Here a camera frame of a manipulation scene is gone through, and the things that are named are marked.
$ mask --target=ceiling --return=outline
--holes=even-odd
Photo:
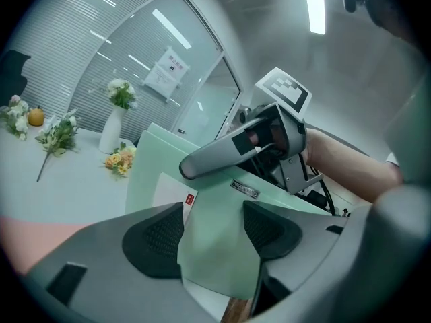
[[[301,81],[313,100],[365,102],[378,115],[370,128],[392,118],[424,74],[426,62],[416,49],[376,27],[364,8],[346,12],[343,0],[325,0],[325,35],[310,33],[306,0],[221,1],[256,81],[277,66]]]

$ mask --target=paper sign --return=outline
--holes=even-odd
[[[179,55],[169,48],[157,62],[165,72],[177,81],[181,81],[184,74],[189,70],[189,66],[179,57]]]
[[[169,203],[183,203],[183,222],[187,221],[191,207],[195,203],[197,191],[162,172],[153,196],[153,207]]]
[[[145,78],[144,84],[169,99],[178,82],[167,74],[163,68],[155,65],[150,74]]]

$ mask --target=green leaf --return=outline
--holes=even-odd
[[[60,157],[60,155],[64,154],[66,150],[64,148],[58,148],[56,151],[53,152],[53,155],[55,157]]]

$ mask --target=flower stem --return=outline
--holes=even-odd
[[[46,157],[45,157],[45,160],[43,161],[43,164],[42,164],[42,167],[41,167],[41,169],[40,169],[40,171],[39,171],[39,176],[38,176],[38,179],[36,180],[36,182],[39,182],[39,180],[40,180],[40,175],[42,174],[42,170],[43,170],[43,168],[45,167],[45,163],[46,163],[46,161],[48,160],[48,157],[49,157],[49,155],[51,154],[51,152],[47,152],[46,153]]]

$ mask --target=pink floor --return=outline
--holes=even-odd
[[[25,274],[41,258],[88,225],[29,223],[0,217],[1,244],[14,269]]]

